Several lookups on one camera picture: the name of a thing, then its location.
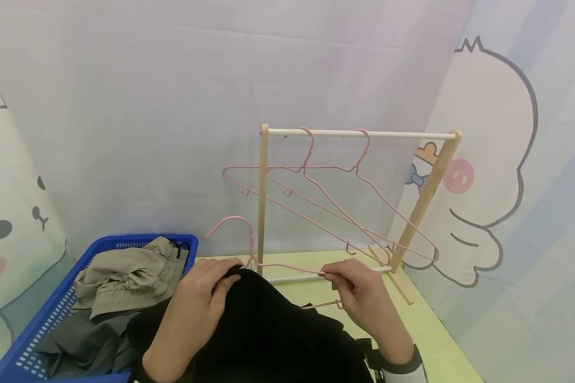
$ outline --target blue plastic basket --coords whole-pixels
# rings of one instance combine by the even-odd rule
[[[183,234],[137,234],[137,235],[113,235],[100,238],[87,249],[85,254],[77,261],[68,275],[62,280],[55,291],[49,296],[47,302],[38,310],[34,318],[26,326],[17,340],[9,348],[9,351],[0,361],[0,383],[35,383],[47,380],[45,369],[36,355],[34,348],[38,342],[59,322],[70,316],[70,308],[77,298],[72,286],[79,271],[85,269],[96,254],[107,250],[126,249],[128,247],[143,247],[162,236],[171,241],[181,244],[183,249],[189,249],[183,274],[187,273],[194,265],[198,238],[194,235]],[[69,383],[125,383],[129,372],[120,374],[90,376],[86,378],[51,380]]]

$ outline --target wrist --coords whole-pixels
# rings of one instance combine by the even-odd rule
[[[406,329],[402,331],[387,331],[374,338],[381,356],[387,362],[402,365],[409,363],[413,358],[413,339]]]
[[[174,383],[181,378],[193,355],[175,353],[166,348],[151,347],[143,354],[143,370],[150,379],[157,383]]]

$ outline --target cartoon bow tie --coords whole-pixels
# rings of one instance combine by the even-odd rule
[[[422,188],[424,187],[424,184],[426,183],[426,180],[428,180],[428,175],[419,175],[417,174],[417,168],[415,167],[415,164],[411,164],[411,167],[409,168],[409,174],[408,177],[406,178],[406,185],[411,185],[412,183],[417,185],[417,189],[420,191],[420,193],[422,192]]]

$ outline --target hanger hook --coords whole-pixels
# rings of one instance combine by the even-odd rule
[[[300,170],[303,170],[303,169],[305,171],[307,170],[307,163],[309,162],[309,157],[311,157],[311,154],[313,153],[313,145],[315,145],[315,138],[313,138],[313,133],[311,133],[311,129],[305,128],[304,126],[301,129],[304,130],[305,132],[309,133],[309,137],[311,137],[311,145],[309,146],[309,153],[307,153],[307,157],[305,158],[305,161],[302,163],[302,165],[298,169],[298,172],[300,172]]]
[[[212,235],[213,233],[215,233],[215,231],[216,231],[217,229],[219,229],[219,226],[222,226],[224,222],[230,221],[231,219],[239,219],[240,221],[244,221],[245,223],[247,223],[247,226],[248,226],[249,229],[250,229],[250,258],[249,258],[248,261],[247,261],[247,266],[248,266],[248,265],[250,264],[251,260],[254,259],[254,256],[253,256],[253,229],[251,229],[251,222],[248,221],[247,218],[243,218],[243,217],[241,217],[241,216],[230,216],[230,217],[223,218],[221,221],[219,221],[219,222],[217,223],[217,225],[215,225],[214,228],[211,229],[211,231],[209,232],[209,234],[207,234],[207,235],[204,237],[204,239],[207,239],[208,237],[211,237],[211,235]]]
[[[345,251],[347,252],[347,254],[349,255],[356,255],[356,252],[354,251],[353,253],[349,252],[349,241],[347,241],[347,245],[345,245]]]
[[[357,132],[362,132],[365,134],[366,138],[367,138],[367,144],[363,150],[363,153],[360,155],[360,158],[358,158],[358,161],[356,162],[356,165],[354,165],[351,170],[356,169],[356,173],[358,172],[358,170],[360,169],[360,162],[363,161],[364,157],[367,155],[368,153],[368,147],[371,145],[371,135],[368,134],[368,132],[364,129],[356,129]]]

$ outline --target person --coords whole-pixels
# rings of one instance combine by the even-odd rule
[[[198,261],[179,282],[151,346],[143,355],[141,376],[130,382],[173,383],[185,372],[194,355],[208,342],[224,311],[230,287],[239,275],[223,278],[228,269],[243,263],[236,258]],[[357,259],[322,267],[324,278],[341,297],[343,308],[379,347],[388,367],[387,383],[425,383],[424,366],[405,328],[381,274]]]

